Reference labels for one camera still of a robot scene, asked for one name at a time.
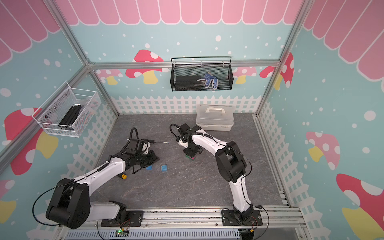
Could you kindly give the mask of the light blue lego brick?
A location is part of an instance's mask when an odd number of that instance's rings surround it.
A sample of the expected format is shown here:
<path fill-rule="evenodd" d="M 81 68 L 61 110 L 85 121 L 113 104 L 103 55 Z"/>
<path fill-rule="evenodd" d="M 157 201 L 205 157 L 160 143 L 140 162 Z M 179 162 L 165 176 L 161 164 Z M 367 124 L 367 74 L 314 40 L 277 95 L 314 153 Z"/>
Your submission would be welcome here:
<path fill-rule="evenodd" d="M 168 170 L 167 165 L 161 165 L 161 171 L 166 172 Z"/>

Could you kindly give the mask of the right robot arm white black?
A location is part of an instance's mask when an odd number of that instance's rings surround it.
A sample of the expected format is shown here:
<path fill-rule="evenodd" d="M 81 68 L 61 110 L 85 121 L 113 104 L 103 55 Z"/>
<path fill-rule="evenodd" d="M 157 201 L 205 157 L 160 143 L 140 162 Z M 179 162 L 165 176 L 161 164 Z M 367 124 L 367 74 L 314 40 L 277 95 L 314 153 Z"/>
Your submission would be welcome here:
<path fill-rule="evenodd" d="M 233 196 L 234 217 L 244 224 L 251 218 L 254 206 L 248 196 L 246 188 L 246 157 L 241 153 L 238 145 L 231 141 L 221 141 L 199 126 L 193 128 L 187 124 L 178 126 L 170 124 L 170 132 L 177 143 L 184 147 L 184 154 L 194 160 L 203 150 L 211 153 L 215 158 L 222 178 L 229 183 Z"/>

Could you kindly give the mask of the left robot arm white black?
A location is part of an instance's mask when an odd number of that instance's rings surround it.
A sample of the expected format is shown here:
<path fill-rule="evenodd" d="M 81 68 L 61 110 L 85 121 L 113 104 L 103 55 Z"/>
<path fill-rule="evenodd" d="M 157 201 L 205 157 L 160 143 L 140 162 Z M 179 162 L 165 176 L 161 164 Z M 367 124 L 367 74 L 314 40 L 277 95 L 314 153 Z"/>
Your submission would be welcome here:
<path fill-rule="evenodd" d="M 100 167 L 74 179 L 57 183 L 46 211 L 50 221 L 77 229 L 86 222 L 113 220 L 118 225 L 128 221 L 127 206 L 117 201 L 91 203 L 91 195 L 114 177 L 125 179 L 125 171 L 139 166 L 145 169 L 159 160 L 150 150 L 154 140 L 130 139 L 123 149 L 111 155 Z"/>

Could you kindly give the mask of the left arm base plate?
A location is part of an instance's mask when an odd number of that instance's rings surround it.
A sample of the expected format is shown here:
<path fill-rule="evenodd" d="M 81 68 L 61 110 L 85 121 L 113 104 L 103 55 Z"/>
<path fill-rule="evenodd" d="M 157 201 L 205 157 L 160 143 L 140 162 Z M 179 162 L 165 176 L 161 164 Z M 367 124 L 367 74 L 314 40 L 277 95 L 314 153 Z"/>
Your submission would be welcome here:
<path fill-rule="evenodd" d="M 126 211 L 118 213 L 112 220 L 102 220 L 102 227 L 140 227 L 143 220 L 143 211 Z"/>

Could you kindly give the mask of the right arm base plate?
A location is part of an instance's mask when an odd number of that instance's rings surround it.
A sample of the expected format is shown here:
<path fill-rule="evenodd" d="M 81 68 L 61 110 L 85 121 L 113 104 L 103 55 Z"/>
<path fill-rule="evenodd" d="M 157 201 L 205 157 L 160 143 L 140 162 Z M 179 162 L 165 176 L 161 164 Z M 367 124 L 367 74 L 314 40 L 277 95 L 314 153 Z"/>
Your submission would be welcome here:
<path fill-rule="evenodd" d="M 237 210 L 224 208 L 221 210 L 223 226 L 254 226 L 263 225 L 261 213 L 259 210 L 252 212 L 240 213 Z"/>

